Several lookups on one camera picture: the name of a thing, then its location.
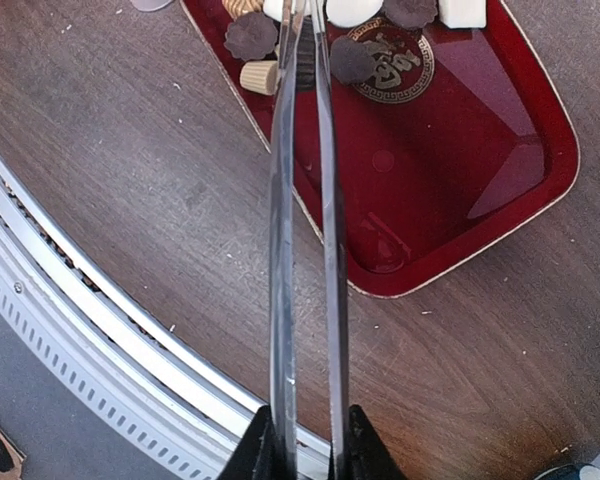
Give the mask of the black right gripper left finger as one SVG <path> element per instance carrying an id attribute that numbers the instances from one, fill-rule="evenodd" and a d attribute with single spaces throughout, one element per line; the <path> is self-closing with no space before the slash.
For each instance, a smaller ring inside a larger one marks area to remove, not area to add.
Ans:
<path id="1" fill-rule="evenodd" d="M 218 480 L 278 480 L 285 479 L 278 458 L 269 405 L 260 407 L 251 420 Z"/>

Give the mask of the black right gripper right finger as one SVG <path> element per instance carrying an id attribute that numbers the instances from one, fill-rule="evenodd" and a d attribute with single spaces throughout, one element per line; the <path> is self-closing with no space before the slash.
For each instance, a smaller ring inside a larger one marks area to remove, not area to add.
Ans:
<path id="1" fill-rule="evenodd" d="M 360 405 L 349 407 L 345 479 L 407 480 Z"/>

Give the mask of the red chocolate tray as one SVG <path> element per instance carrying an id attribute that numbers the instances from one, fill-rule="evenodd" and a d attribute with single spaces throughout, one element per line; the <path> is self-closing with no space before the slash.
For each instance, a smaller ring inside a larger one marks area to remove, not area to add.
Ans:
<path id="1" fill-rule="evenodd" d="M 563 102 L 506 3 L 478 29 L 383 17 L 328 37 L 370 48 L 364 84 L 332 86 L 348 278 L 397 298 L 563 198 L 580 151 Z"/>

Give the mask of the metal serving tongs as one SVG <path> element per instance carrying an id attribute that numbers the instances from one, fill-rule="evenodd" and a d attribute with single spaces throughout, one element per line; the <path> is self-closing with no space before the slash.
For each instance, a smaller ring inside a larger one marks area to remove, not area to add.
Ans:
<path id="1" fill-rule="evenodd" d="M 315 97 L 312 104 L 318 134 L 317 157 L 321 173 L 320 226 L 294 185 L 296 107 L 306 98 L 297 90 L 298 48 L 304 19 L 312 21 L 315 48 Z M 273 468 L 282 479 L 298 477 L 298 425 L 293 281 L 294 262 L 310 260 L 324 267 L 326 358 L 331 447 L 328 476 L 348 479 L 351 446 L 348 414 L 347 273 L 344 215 L 339 185 L 336 135 L 331 99 L 331 74 L 321 1 L 285 1 L 281 7 L 280 56 L 277 93 L 271 130 L 272 169 L 269 213 L 269 398 L 272 416 Z"/>

